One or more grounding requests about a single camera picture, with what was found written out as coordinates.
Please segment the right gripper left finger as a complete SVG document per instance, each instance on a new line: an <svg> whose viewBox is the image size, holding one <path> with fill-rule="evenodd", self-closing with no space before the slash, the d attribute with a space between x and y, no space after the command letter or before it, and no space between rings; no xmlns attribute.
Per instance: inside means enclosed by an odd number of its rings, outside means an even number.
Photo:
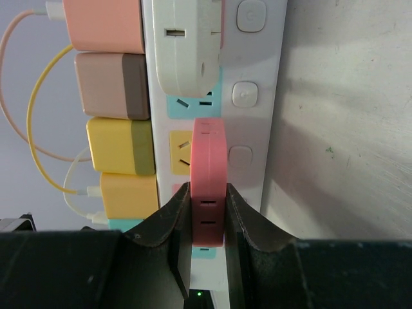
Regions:
<svg viewBox="0 0 412 309"><path fill-rule="evenodd" d="M189 183L126 232L1 232L2 308L182 308L190 276Z"/></svg>

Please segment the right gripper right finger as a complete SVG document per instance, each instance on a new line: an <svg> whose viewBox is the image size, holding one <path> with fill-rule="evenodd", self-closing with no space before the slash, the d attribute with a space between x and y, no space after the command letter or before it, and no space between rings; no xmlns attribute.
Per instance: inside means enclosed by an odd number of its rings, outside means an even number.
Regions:
<svg viewBox="0 0 412 309"><path fill-rule="evenodd" d="M410 308L411 242L299 239L227 186L231 308Z"/></svg>

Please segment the pink plug adapter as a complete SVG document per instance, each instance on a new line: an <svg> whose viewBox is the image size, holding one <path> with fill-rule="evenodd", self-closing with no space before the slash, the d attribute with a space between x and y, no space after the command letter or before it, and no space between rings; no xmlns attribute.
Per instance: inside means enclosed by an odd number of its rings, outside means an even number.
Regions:
<svg viewBox="0 0 412 309"><path fill-rule="evenodd" d="M222 118L197 118L191 143L192 244L223 245L227 193L227 141Z"/></svg>

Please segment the white power strip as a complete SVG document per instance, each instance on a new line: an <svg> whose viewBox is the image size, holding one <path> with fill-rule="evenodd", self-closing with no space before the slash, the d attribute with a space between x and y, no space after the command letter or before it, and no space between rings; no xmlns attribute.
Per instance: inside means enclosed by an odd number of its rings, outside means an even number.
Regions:
<svg viewBox="0 0 412 309"><path fill-rule="evenodd" d="M228 181L250 206L260 209L286 7L286 1L223 1L220 79L206 97L186 98L170 95L158 82L154 26L163 20L188 23L190 14L174 1L142 3L161 205L189 181L194 120L221 117Z"/></svg>

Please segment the white plug adapter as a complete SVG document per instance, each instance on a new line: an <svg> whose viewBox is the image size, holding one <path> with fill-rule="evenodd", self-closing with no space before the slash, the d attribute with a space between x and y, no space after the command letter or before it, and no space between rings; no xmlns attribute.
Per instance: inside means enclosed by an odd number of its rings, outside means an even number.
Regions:
<svg viewBox="0 0 412 309"><path fill-rule="evenodd" d="M204 97L219 79L221 1L153 1L156 72L164 93Z"/></svg>

